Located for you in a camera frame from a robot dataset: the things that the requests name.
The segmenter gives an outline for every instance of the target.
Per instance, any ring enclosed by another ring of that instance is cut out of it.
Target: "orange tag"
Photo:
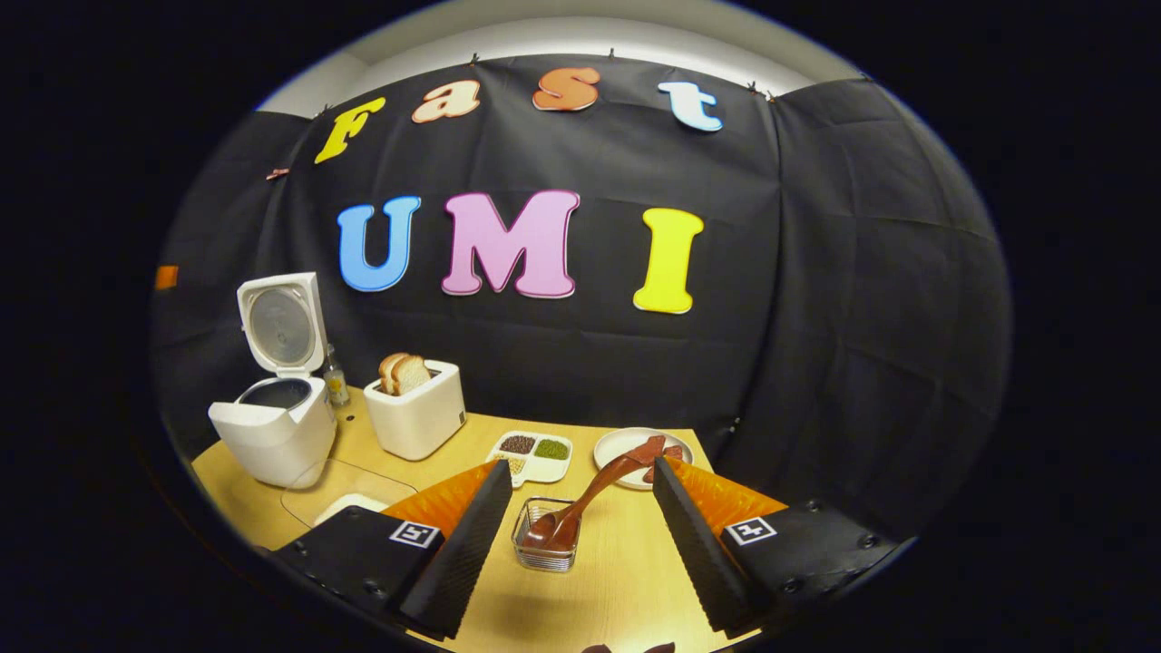
[[[157,281],[153,287],[158,290],[172,288],[178,285],[178,266],[163,265],[157,268]]]

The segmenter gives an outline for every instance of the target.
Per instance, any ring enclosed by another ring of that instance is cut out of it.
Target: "wooden spoon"
[[[580,498],[564,509],[549,512],[536,519],[525,533],[520,545],[542,551],[571,551],[576,546],[580,514],[584,512],[593,497],[621,476],[652,465],[664,446],[664,436],[652,436],[643,445],[611,460],[593,476]]]

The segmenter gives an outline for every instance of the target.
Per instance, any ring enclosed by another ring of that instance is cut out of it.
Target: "rice cooker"
[[[210,421],[248,474],[279,487],[309,487],[338,428],[325,381],[311,376],[326,352],[316,273],[247,281],[238,288],[238,310],[254,360],[274,378],[235,401],[215,402]]]

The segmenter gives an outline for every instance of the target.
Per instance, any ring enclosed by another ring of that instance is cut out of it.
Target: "letter u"
[[[375,207],[359,204],[339,214],[339,270],[347,286],[363,293],[377,293],[403,279],[411,250],[411,216],[419,204],[419,198],[413,195],[395,198],[383,204],[390,231],[387,260],[378,267],[367,264],[367,222],[375,215]]]

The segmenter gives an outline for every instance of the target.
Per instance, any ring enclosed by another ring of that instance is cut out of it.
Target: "divided tray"
[[[507,449],[515,449],[515,451],[505,451],[505,443],[507,443]],[[564,455],[564,458],[549,458],[546,455],[550,453],[546,451],[548,449],[555,449],[557,454]],[[563,479],[564,473],[569,471],[569,462],[572,460],[572,442],[568,438],[546,433],[509,431],[500,439],[496,440],[484,461],[486,462],[497,457],[507,459],[512,471],[513,488],[522,486],[525,481],[555,483]]]

